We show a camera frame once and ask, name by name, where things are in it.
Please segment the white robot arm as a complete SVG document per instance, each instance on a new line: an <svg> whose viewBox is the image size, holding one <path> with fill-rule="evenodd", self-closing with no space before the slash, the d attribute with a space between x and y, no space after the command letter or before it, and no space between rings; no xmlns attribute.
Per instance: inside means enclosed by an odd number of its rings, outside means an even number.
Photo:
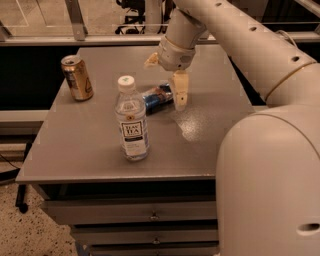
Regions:
<svg viewBox="0 0 320 256"><path fill-rule="evenodd" d="M209 31L267 107L234 125L220 146L220 256L320 256L319 65L227 0L173 0L153 63L181 74Z"/></svg>

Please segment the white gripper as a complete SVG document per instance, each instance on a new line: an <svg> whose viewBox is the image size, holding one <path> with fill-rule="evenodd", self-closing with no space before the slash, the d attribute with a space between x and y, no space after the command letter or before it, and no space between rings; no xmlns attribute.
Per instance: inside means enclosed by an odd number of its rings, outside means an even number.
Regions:
<svg viewBox="0 0 320 256"><path fill-rule="evenodd" d="M163 37L157 52L152 53L144 62L145 68L154 67L159 63L166 71L174 72L169 84L177 111L183 111L187 106L189 74L185 70L191 65L194 55L195 49L178 47Z"/></svg>

